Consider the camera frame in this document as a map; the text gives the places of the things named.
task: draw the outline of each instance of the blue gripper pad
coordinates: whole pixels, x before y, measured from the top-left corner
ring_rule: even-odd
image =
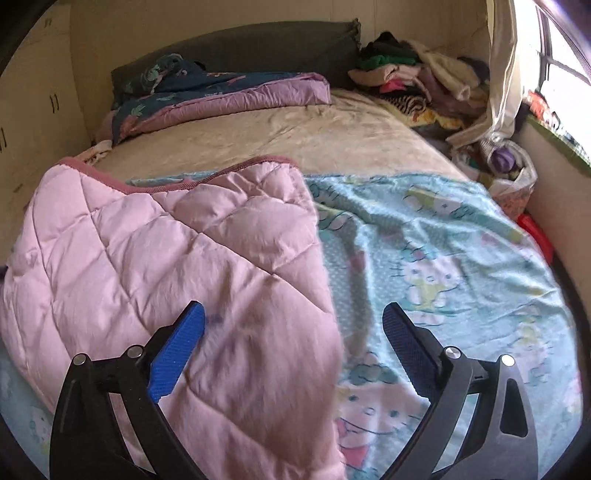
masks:
[[[439,396],[438,366],[429,348],[431,352],[438,347],[441,351],[441,345],[429,330],[415,327],[397,303],[384,309],[382,324],[386,338],[417,394],[433,401]]]
[[[205,309],[194,302],[150,365],[148,395],[154,403],[170,395],[205,332]]]

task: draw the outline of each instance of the window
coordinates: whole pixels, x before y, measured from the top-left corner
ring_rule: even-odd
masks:
[[[591,82],[573,48],[533,0],[515,0],[517,52],[524,93],[539,91],[560,120],[557,134],[591,153]]]

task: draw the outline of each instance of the window sill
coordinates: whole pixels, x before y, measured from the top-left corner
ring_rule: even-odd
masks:
[[[569,163],[582,174],[591,177],[591,163],[582,157],[567,141],[560,138],[533,115],[528,115],[527,122],[544,137]]]

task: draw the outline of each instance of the plastic bag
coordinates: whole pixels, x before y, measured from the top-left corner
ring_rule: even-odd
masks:
[[[499,147],[509,148],[515,156],[515,162],[521,167],[515,180],[496,178],[491,173],[470,166],[470,154],[463,150],[454,152],[452,162],[469,179],[482,183],[488,189],[493,200],[505,212],[505,215],[516,222],[519,215],[524,212],[531,193],[534,191],[538,174],[528,153],[511,140],[501,140],[495,143],[484,140],[481,141],[479,150],[483,159],[488,162],[492,152]]]

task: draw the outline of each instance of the dark gray pillow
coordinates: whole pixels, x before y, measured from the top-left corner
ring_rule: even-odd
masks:
[[[317,72],[333,87],[352,86],[361,25],[352,22],[272,22],[228,28],[149,53],[111,72],[115,92],[162,55],[180,53],[208,72]]]

